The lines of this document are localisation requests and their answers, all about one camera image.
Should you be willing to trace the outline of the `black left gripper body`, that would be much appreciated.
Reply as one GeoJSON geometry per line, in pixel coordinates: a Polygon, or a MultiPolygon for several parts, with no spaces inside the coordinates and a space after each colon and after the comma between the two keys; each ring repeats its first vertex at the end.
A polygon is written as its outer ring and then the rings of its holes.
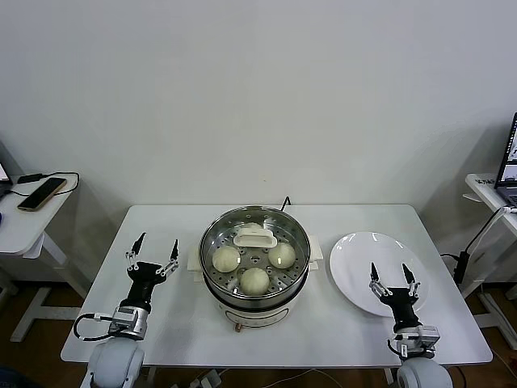
{"type": "Polygon", "coordinates": [[[160,274],[160,268],[158,264],[138,261],[131,270],[128,269],[132,285],[120,306],[137,307],[150,312],[153,288],[166,281],[166,277],[160,274]]]}

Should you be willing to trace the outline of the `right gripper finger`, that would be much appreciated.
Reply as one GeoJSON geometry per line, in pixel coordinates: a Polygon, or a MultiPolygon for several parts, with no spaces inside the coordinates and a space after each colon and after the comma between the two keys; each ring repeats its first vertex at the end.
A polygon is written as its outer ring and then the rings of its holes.
{"type": "Polygon", "coordinates": [[[406,264],[402,264],[402,269],[406,283],[409,286],[409,296],[418,298],[418,287],[420,286],[420,283],[415,280],[413,272],[406,266],[406,264]]]}
{"type": "Polygon", "coordinates": [[[371,262],[369,288],[377,298],[383,298],[391,295],[391,291],[381,284],[380,277],[373,262],[371,262]]]}

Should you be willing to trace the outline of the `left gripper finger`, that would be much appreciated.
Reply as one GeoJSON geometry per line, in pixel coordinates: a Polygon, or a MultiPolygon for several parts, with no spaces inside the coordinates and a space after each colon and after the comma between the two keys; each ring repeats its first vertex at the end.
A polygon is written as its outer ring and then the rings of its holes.
{"type": "Polygon", "coordinates": [[[157,271],[156,274],[160,277],[167,277],[170,273],[174,272],[178,266],[178,256],[179,256],[179,241],[176,239],[174,241],[173,249],[170,253],[170,259],[169,262],[161,266],[157,271]]]}
{"type": "Polygon", "coordinates": [[[131,272],[138,269],[137,256],[140,253],[142,243],[146,236],[146,232],[142,232],[140,237],[133,243],[131,249],[125,253],[125,258],[128,261],[127,271],[131,272]]]}

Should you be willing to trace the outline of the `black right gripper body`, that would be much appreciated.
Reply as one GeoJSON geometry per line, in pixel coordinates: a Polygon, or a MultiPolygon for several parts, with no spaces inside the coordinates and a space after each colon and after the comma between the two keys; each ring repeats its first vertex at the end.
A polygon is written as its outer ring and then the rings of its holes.
{"type": "Polygon", "coordinates": [[[408,288],[388,288],[388,291],[387,295],[380,296],[380,302],[387,305],[393,313],[393,331],[419,326],[420,322],[413,308],[418,298],[410,295],[408,288]]]}

